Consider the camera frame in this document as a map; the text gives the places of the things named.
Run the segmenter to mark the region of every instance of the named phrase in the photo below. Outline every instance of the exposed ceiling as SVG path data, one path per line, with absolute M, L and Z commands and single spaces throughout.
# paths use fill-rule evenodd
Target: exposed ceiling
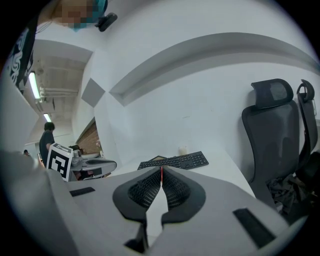
M 35 79 L 39 93 L 40 88 L 72 90 L 76 95 L 80 88 L 86 63 L 67 58 L 44 56 L 35 59 L 32 70 L 35 71 Z M 69 121 L 72 116 L 75 96 L 49 96 L 36 104 L 29 80 L 25 85 L 23 96 L 31 107 L 39 114 L 48 113 L 53 122 Z

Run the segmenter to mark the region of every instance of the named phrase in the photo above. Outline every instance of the black mesh office chair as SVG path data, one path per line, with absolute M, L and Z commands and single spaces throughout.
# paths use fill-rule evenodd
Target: black mesh office chair
M 320 169 L 320 153 L 314 152 L 311 154 L 318 142 L 318 129 L 312 102 L 315 97 L 315 90 L 308 81 L 303 79 L 301 81 L 302 84 L 300 84 L 296 94 L 304 125 L 304 144 L 299 156 L 296 175 L 312 190 L 319 181 L 319 174 L 317 174 L 317 178 L 316 173 Z
M 255 105 L 245 108 L 242 121 L 254 157 L 250 186 L 257 199 L 276 208 L 266 182 L 293 174 L 299 162 L 299 112 L 291 86 L 282 79 L 251 84 Z

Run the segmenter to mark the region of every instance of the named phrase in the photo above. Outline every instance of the ceiling light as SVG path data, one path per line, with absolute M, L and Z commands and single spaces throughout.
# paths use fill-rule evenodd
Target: ceiling light
M 31 85 L 31 89 L 34 95 L 35 99 L 40 99 L 40 95 L 39 95 L 39 91 L 38 91 L 38 87 L 37 87 L 37 82 L 36 82 L 36 75 L 35 73 L 31 72 L 29 75 L 29 82 Z
M 47 113 L 43 115 L 48 122 L 51 122 L 50 116 Z

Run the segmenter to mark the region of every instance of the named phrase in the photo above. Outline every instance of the keyboard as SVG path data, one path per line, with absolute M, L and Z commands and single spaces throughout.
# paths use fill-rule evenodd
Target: keyboard
M 171 166 L 180 169 L 190 170 L 202 166 L 207 166 L 208 164 L 208 160 L 205 158 L 204 154 L 201 151 L 199 151 L 196 153 L 174 156 L 162 160 L 150 160 L 146 162 L 141 162 L 138 167 L 138 170 L 147 167 L 157 166 Z

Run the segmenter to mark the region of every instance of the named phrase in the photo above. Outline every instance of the white desk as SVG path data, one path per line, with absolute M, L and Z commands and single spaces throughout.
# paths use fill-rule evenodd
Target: white desk
M 243 189 L 251 196 L 255 197 L 252 189 L 250 188 L 247 180 L 239 170 L 237 165 L 233 162 L 227 152 L 221 148 L 213 148 L 211 151 L 202 150 L 205 158 L 208 160 L 209 165 L 199 168 L 186 170 L 186 172 L 194 172 L 197 174 L 206 175 L 226 182 L 230 182 L 239 188 Z M 141 162 L 149 161 L 154 158 L 154 155 L 140 156 L 130 161 L 123 167 L 116 169 L 111 175 L 121 175 L 136 171 Z

